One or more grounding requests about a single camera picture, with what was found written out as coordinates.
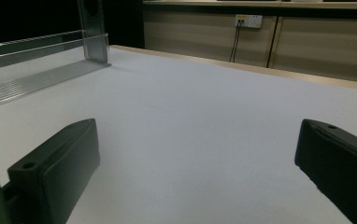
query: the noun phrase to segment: black cable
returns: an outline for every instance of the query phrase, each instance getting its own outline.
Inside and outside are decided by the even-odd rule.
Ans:
[[[236,50],[237,50],[237,43],[239,43],[240,26],[242,26],[243,22],[244,22],[243,20],[240,20],[240,23],[239,23],[239,29],[238,29],[238,31],[237,31],[236,46],[235,46],[235,51],[234,51],[234,59],[233,59],[233,63],[235,62],[235,56],[236,56]]]
[[[234,45],[232,46],[231,56],[229,57],[229,62],[231,62],[232,56],[233,56],[233,54],[234,54],[235,45],[236,45],[236,41],[237,41],[237,35],[239,34],[241,22],[242,22],[242,20],[237,21],[236,33],[235,33],[235,41],[234,41]]]

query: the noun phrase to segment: transparent container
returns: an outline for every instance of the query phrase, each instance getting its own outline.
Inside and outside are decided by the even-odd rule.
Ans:
[[[82,31],[0,44],[0,104],[110,66],[107,34]]]

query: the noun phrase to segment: tabletop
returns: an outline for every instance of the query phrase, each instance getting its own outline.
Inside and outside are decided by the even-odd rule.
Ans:
[[[64,126],[95,118],[101,165],[67,223],[350,223],[293,160],[303,119],[357,135],[356,85],[146,50],[109,58],[0,105],[1,185]]]

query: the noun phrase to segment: white electrical socket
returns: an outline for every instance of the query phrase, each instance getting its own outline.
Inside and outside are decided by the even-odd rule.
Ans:
[[[238,25],[240,21],[241,27],[249,27],[249,28],[261,28],[261,23],[263,21],[263,16],[260,15],[239,15],[235,16],[235,26]]]

